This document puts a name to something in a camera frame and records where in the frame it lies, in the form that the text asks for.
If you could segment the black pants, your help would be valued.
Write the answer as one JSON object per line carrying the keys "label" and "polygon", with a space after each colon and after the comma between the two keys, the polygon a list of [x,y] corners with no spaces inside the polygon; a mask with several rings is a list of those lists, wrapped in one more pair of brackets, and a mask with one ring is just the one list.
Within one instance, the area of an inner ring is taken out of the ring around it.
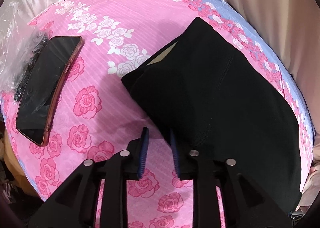
{"label": "black pants", "polygon": [[286,213],[301,198],[299,126],[281,94],[207,22],[195,18],[122,83],[178,155],[232,158]]}

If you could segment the pink rose bedsheet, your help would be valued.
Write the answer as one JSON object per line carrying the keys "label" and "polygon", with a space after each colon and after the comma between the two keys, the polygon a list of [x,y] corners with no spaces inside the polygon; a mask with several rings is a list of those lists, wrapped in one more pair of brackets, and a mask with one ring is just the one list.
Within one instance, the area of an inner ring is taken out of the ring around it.
{"label": "pink rose bedsheet", "polygon": [[140,181],[127,183],[130,227],[191,227],[191,181],[174,172],[171,150],[131,99],[121,77],[201,17],[286,99],[299,123],[302,181],[313,160],[313,126],[295,82],[274,51],[224,0],[61,0],[32,20],[51,36],[85,44],[62,89],[49,143],[38,147],[16,129],[18,103],[1,95],[10,143],[27,179],[47,199],[85,159],[107,160],[147,126],[150,145]]}

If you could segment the smartphone in pink case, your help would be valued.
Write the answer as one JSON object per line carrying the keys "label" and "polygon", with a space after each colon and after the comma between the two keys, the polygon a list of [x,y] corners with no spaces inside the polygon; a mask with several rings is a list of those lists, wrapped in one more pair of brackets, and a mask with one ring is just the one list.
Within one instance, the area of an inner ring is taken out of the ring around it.
{"label": "smartphone in pink case", "polygon": [[48,144],[57,101],[84,42],[81,36],[52,37],[27,71],[16,129],[37,146]]}

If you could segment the clear plastic bag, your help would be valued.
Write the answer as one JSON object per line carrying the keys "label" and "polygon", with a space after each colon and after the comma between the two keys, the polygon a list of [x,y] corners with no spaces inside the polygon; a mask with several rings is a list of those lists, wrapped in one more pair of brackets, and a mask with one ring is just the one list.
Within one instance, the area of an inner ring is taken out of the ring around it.
{"label": "clear plastic bag", "polygon": [[18,13],[18,2],[1,8],[1,91],[16,90],[47,44],[48,30],[27,24]]}

